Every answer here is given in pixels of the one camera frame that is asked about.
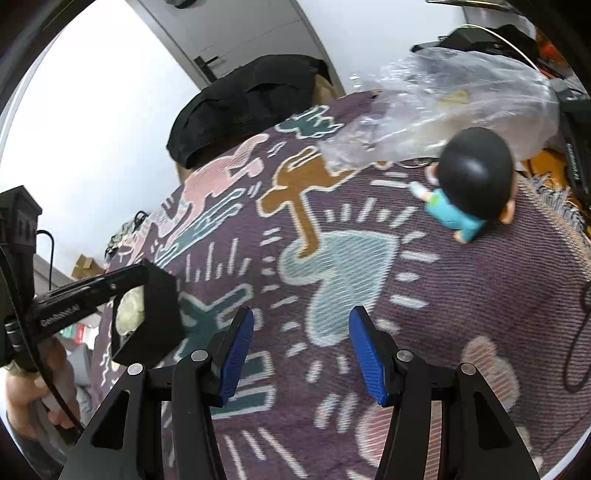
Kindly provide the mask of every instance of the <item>purple patterned blanket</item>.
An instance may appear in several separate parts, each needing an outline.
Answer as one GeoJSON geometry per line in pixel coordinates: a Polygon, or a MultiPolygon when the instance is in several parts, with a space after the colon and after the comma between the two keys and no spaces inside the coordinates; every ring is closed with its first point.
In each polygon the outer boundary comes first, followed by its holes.
{"type": "MultiPolygon", "coordinates": [[[[422,169],[384,163],[329,174],[317,141],[370,102],[357,94],[315,107],[206,165],[112,268],[147,258],[178,278],[187,337],[164,364],[205,347],[239,305],[253,308],[238,392],[213,412],[228,478],[374,477],[390,411],[367,395],[352,353],[348,313],[359,304],[426,361],[476,364],[543,474],[591,423],[591,386],[571,395],[561,379],[591,279],[579,239],[525,182],[513,225],[459,245],[407,190],[422,169]]],[[[123,371],[109,358],[110,322],[107,308],[93,357],[95,404],[123,371]]],[[[573,380],[588,354],[575,351],[573,380]]],[[[435,443],[437,406],[432,417],[435,443]]],[[[175,478],[168,405],[163,422],[175,478]]],[[[430,453],[426,478],[436,478],[436,462],[430,453]]]]}

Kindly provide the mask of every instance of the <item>pink figure print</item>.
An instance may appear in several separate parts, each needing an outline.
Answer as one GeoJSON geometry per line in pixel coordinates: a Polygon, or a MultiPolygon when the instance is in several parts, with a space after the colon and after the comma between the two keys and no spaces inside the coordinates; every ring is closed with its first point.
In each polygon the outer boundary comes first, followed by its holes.
{"type": "Polygon", "coordinates": [[[192,205],[191,212],[182,225],[166,240],[166,248],[184,232],[193,221],[203,213],[205,201],[209,195],[217,197],[234,185],[244,175],[256,177],[263,171],[262,160],[257,157],[249,162],[255,147],[269,139],[268,134],[258,134],[242,143],[232,155],[219,157],[194,172],[184,184],[180,198],[180,206],[185,203],[192,205]]]}

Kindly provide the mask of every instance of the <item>white hand of figurine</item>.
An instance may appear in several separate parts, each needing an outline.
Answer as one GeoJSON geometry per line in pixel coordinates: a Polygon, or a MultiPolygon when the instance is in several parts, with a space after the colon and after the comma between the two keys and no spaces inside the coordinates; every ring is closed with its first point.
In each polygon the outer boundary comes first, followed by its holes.
{"type": "Polygon", "coordinates": [[[410,193],[412,193],[416,198],[421,199],[424,202],[427,202],[432,195],[429,189],[426,189],[417,181],[412,181],[409,183],[408,189],[410,190],[410,193]]]}

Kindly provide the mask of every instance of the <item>blue gripper pad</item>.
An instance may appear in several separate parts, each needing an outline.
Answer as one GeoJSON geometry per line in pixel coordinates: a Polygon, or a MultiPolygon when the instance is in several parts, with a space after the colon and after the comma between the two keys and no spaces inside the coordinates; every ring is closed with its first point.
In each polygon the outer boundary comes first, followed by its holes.
{"type": "Polygon", "coordinates": [[[220,389],[218,394],[222,398],[224,406],[228,402],[228,398],[233,397],[234,393],[236,393],[242,366],[251,345],[254,327],[255,318],[252,310],[248,309],[220,369],[220,389]]]}
{"type": "Polygon", "coordinates": [[[356,309],[349,313],[349,336],[368,392],[383,406],[388,398],[384,384],[384,366],[379,361],[375,347],[356,309]]]}

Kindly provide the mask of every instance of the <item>black strap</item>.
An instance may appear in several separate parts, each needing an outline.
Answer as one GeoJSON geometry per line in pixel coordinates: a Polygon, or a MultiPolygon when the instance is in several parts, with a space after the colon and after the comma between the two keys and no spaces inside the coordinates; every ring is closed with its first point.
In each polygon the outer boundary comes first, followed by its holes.
{"type": "Polygon", "coordinates": [[[569,383],[570,361],[572,359],[574,349],[577,346],[577,344],[579,343],[579,337],[583,333],[585,326],[589,322],[589,317],[591,316],[591,299],[589,301],[587,300],[587,295],[589,294],[589,291],[591,291],[591,281],[588,281],[584,285],[583,290],[581,291],[581,308],[585,312],[585,319],[583,320],[583,323],[579,327],[579,330],[575,334],[573,341],[570,344],[569,352],[566,355],[566,360],[564,362],[564,369],[562,372],[562,379],[563,379],[563,383],[564,383],[564,388],[566,389],[567,392],[572,393],[572,394],[579,393],[582,389],[584,389],[585,385],[587,385],[587,382],[589,381],[589,377],[591,377],[591,362],[589,362],[587,372],[585,373],[583,379],[579,383],[574,384],[574,385],[569,383]]]}

